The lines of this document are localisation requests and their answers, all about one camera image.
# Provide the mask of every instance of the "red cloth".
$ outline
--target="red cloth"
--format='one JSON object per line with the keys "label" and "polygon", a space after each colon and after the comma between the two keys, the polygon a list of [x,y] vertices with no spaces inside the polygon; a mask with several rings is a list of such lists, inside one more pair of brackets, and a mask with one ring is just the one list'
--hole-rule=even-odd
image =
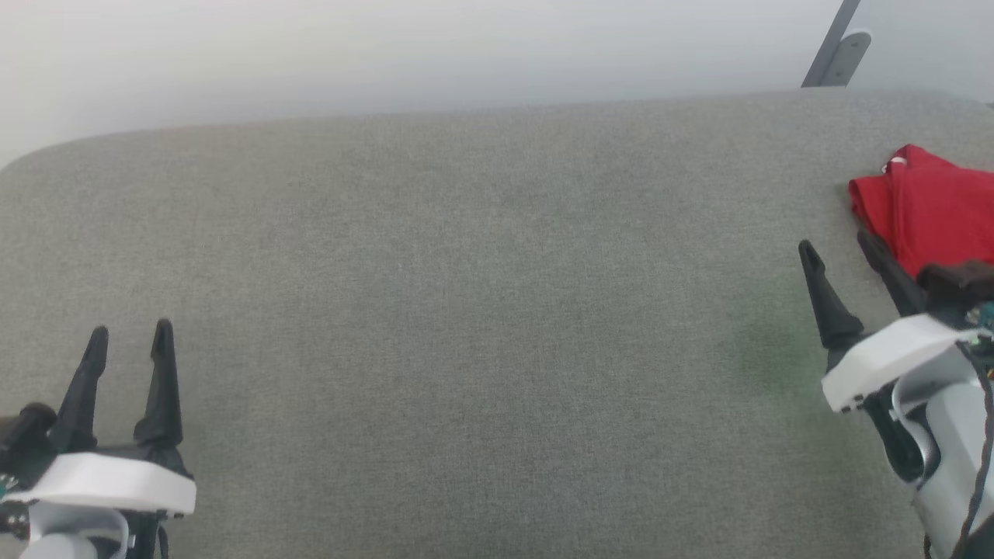
{"label": "red cloth", "polygon": [[913,278],[926,265],[994,264],[994,173],[906,145],[883,175],[850,181],[853,212]]}

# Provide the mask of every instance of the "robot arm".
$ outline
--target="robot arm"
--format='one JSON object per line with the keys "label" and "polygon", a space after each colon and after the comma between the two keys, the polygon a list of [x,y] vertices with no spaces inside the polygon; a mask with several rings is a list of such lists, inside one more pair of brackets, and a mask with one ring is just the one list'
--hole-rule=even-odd
{"label": "robot arm", "polygon": [[935,559],[994,557],[994,268],[928,267],[916,284],[866,233],[860,245],[902,318],[864,332],[807,241],[799,252],[828,368],[835,412],[864,411],[914,508]]}
{"label": "robot arm", "polygon": [[173,328],[160,320],[151,387],[134,442],[99,447],[96,383],[107,330],[93,331],[59,413],[31,404],[0,427],[0,531],[29,541],[21,559],[152,559],[161,522],[194,511],[183,441]]}

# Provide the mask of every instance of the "red fabric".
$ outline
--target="red fabric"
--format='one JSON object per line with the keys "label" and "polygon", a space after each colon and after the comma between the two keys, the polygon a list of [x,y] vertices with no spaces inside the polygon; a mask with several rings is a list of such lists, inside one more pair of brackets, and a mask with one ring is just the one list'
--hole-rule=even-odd
{"label": "red fabric", "polygon": [[883,175],[850,181],[849,195],[853,212],[913,278],[931,263],[994,264],[994,173],[906,145]]}

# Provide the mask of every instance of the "gray metal bar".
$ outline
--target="gray metal bar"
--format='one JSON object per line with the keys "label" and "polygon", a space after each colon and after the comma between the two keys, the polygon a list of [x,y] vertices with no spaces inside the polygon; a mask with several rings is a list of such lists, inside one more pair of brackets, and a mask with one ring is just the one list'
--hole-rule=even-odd
{"label": "gray metal bar", "polygon": [[821,48],[818,49],[814,61],[811,62],[808,75],[804,78],[804,83],[801,84],[802,88],[821,86],[825,72],[828,71],[828,65],[831,64],[832,57],[835,56],[835,51],[839,48],[839,41],[842,41],[846,30],[849,29],[849,23],[853,21],[853,14],[856,13],[856,8],[859,5],[860,0],[842,0],[842,5],[839,6],[839,11],[835,14],[835,19],[828,28],[825,40],[822,41]]}

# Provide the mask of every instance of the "wire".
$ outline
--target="wire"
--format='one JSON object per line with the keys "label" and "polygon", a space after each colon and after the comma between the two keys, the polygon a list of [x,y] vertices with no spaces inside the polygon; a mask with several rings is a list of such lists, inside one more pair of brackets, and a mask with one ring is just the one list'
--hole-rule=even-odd
{"label": "wire", "polygon": [[166,537],[166,529],[159,526],[159,555],[162,559],[169,559],[169,538]]}
{"label": "wire", "polygon": [[987,369],[977,361],[966,342],[957,342],[956,346],[970,364],[973,365],[973,370],[977,373],[977,378],[980,380],[980,388],[984,391],[984,411],[987,414],[987,418],[984,422],[984,447],[980,453],[980,471],[977,472],[977,478],[973,486],[973,496],[970,497],[970,503],[966,508],[966,518],[963,520],[963,526],[959,529],[959,540],[956,541],[956,546],[952,548],[950,559],[959,559],[966,551],[966,542],[970,537],[970,528],[973,527],[973,521],[977,518],[977,510],[980,509],[980,501],[984,496],[987,470],[991,467],[991,448],[994,447],[994,390],[991,389],[990,379],[987,378]]}

